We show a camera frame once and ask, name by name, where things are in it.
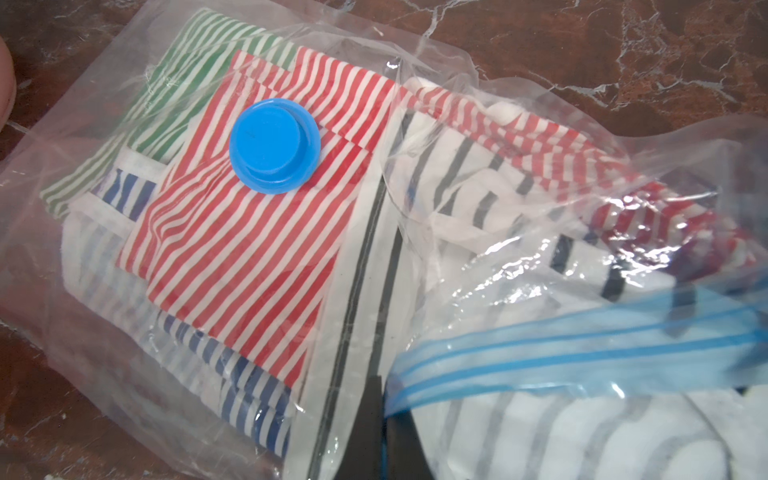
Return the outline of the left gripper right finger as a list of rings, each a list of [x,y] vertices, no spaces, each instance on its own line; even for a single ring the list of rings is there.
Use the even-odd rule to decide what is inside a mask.
[[[385,479],[434,479],[410,411],[386,419],[385,450]]]

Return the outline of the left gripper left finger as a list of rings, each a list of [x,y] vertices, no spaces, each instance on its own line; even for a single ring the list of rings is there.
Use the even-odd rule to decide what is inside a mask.
[[[383,406],[381,377],[366,380],[335,480],[380,480],[383,473]]]

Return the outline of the black white striped garment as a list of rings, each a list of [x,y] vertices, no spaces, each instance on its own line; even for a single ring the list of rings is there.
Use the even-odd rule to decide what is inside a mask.
[[[286,479],[336,475],[366,380],[412,413],[434,479],[763,479],[767,475],[767,123],[731,116],[621,138],[551,110],[641,176],[730,217],[763,250],[730,272],[617,302],[515,308],[500,253],[427,289],[425,227],[374,197],[352,226],[291,430]]]

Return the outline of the clear plastic vacuum bag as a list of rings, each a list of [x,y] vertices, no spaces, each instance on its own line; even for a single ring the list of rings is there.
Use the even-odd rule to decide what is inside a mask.
[[[204,479],[763,479],[767,122],[150,1],[4,163],[1,310]]]

